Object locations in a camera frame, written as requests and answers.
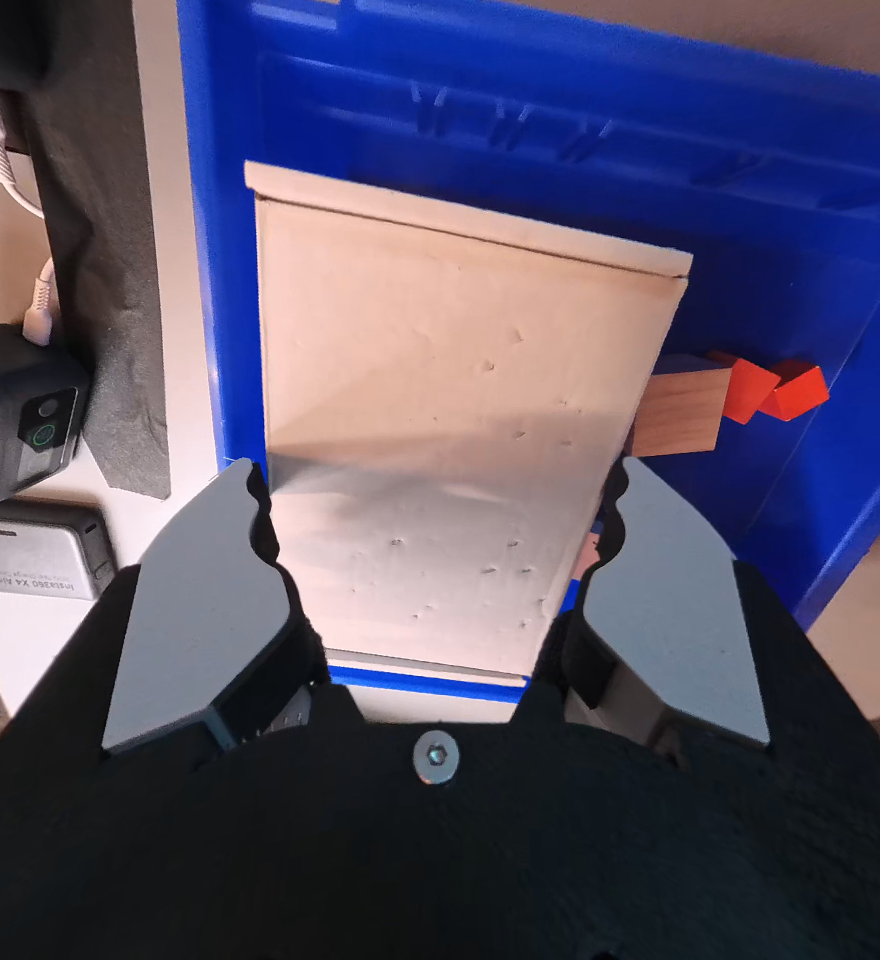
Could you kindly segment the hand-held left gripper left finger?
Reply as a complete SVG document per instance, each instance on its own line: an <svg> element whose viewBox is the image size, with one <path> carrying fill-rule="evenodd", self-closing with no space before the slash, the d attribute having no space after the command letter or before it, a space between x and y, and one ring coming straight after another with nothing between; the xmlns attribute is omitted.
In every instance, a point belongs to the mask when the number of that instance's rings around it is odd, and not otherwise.
<svg viewBox="0 0 880 960"><path fill-rule="evenodd" d="M307 725L314 629L278 559L266 480L248 459L170 519L141 559L107 752L197 724L221 751Z"/></svg>

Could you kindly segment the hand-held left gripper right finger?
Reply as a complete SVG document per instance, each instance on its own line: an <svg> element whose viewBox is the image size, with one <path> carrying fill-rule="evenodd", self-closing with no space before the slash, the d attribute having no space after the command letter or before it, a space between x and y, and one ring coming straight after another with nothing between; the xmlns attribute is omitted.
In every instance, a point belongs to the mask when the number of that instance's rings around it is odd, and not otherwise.
<svg viewBox="0 0 880 960"><path fill-rule="evenodd" d="M654 750L681 723L767 748L723 538L637 458L612 468L602 521L598 560L579 582L566 632L566 720Z"/></svg>

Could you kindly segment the white cardboard box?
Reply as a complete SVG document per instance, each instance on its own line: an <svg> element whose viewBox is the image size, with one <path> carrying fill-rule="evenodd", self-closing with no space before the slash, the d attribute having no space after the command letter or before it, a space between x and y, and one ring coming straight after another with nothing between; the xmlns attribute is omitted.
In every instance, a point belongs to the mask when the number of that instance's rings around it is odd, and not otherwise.
<svg viewBox="0 0 880 960"><path fill-rule="evenodd" d="M328 649L530 675L693 256L247 161L280 562Z"/></svg>

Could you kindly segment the blue plastic bin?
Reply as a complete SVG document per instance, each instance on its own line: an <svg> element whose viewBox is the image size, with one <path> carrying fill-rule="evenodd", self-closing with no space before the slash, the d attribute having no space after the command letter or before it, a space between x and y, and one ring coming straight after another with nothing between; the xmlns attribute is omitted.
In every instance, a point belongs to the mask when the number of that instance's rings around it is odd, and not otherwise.
<svg viewBox="0 0 880 960"><path fill-rule="evenodd" d="M266 455L247 161L673 247L666 347L830 399L662 477L880 716L880 77L484 2L178 2L222 465Z"/></svg>

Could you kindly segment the natural wooden block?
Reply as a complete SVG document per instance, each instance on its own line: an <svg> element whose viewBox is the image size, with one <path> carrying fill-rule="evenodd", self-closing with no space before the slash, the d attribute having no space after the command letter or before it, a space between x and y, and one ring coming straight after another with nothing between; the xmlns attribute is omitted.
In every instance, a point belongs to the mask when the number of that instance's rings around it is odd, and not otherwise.
<svg viewBox="0 0 880 960"><path fill-rule="evenodd" d="M730 378L727 367L653 374L624 452L649 458L714 450Z"/></svg>

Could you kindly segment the red wooden block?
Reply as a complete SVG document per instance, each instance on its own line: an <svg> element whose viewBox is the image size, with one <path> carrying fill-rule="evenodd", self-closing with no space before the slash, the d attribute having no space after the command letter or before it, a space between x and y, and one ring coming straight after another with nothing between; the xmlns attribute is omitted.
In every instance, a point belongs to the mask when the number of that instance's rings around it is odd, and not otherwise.
<svg viewBox="0 0 880 960"><path fill-rule="evenodd" d="M779 380L761 402L758 413L790 422L830 400L822 368L802 359L787 359L770 367Z"/></svg>
<svg viewBox="0 0 880 960"><path fill-rule="evenodd" d="M726 351L711 350L706 357L730 370L723 417L747 425L779 386L780 376Z"/></svg>

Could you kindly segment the dark grey foam strip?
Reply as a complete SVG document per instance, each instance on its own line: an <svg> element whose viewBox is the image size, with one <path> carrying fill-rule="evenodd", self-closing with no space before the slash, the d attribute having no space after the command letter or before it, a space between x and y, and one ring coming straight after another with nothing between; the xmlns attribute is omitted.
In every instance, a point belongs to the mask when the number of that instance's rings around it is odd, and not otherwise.
<svg viewBox="0 0 880 960"><path fill-rule="evenodd" d="M22 111L62 332L90 372L84 439L108 485L170 496L159 278L131 2L29 2L43 72Z"/></svg>

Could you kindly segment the black round object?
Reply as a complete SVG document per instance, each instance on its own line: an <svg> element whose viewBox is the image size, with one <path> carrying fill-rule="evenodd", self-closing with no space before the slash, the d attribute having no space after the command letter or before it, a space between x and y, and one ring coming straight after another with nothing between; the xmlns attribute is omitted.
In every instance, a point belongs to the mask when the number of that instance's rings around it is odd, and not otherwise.
<svg viewBox="0 0 880 960"><path fill-rule="evenodd" d="M38 90L82 58L86 1L0 1L0 90Z"/></svg>

